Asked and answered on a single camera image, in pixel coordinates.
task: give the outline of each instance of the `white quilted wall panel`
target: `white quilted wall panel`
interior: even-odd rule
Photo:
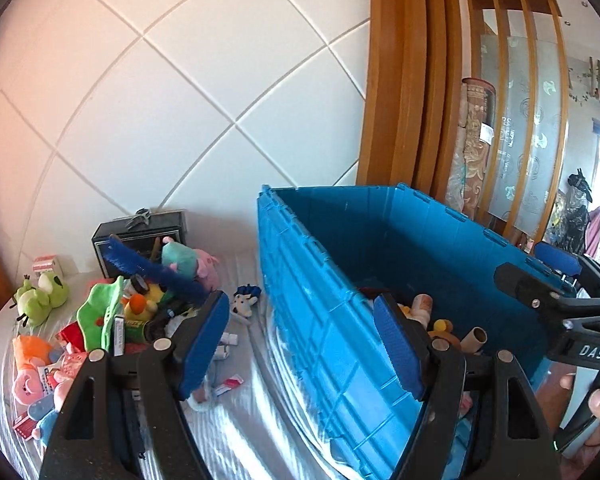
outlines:
[[[0,19],[0,254],[98,268],[98,224],[183,208],[257,244],[262,184],[353,184],[369,0],[13,0]]]

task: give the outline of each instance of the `orange plush toy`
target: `orange plush toy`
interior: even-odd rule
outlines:
[[[51,364],[49,360],[49,352],[53,347],[45,340],[40,339],[35,335],[19,335],[13,338],[13,354],[16,359],[16,368],[24,370],[24,368],[38,369],[38,366]],[[31,361],[32,357],[37,357],[42,364],[37,364],[36,361]]]
[[[44,396],[38,367],[51,364],[49,352],[52,346],[34,335],[19,335],[12,343],[18,375],[11,393],[20,404],[29,406]]]

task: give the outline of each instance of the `screw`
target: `screw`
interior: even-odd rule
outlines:
[[[433,348],[439,350],[440,352],[446,352],[447,350],[449,350],[449,341],[447,341],[446,339],[434,339],[431,345],[433,346]]]
[[[96,363],[97,361],[100,361],[103,357],[104,350],[102,348],[96,348],[89,354],[89,361],[91,361],[92,363]]]
[[[504,363],[510,363],[513,361],[513,354],[509,350],[500,350],[498,352],[498,359]]]
[[[154,348],[158,352],[162,352],[171,346],[171,339],[167,337],[161,337],[160,339],[156,339],[154,341]]]

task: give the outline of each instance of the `toilet paper roll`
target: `toilet paper roll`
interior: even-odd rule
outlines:
[[[476,326],[471,329],[460,342],[460,348],[467,354],[475,354],[487,342],[487,333],[483,328]]]

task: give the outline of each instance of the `green frog plush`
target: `green frog plush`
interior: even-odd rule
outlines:
[[[24,277],[22,286],[16,291],[14,300],[18,306],[16,320],[24,320],[22,326],[38,326],[46,321],[52,308],[64,304],[69,297],[68,287],[54,272],[43,272],[38,288],[31,285],[29,276]]]

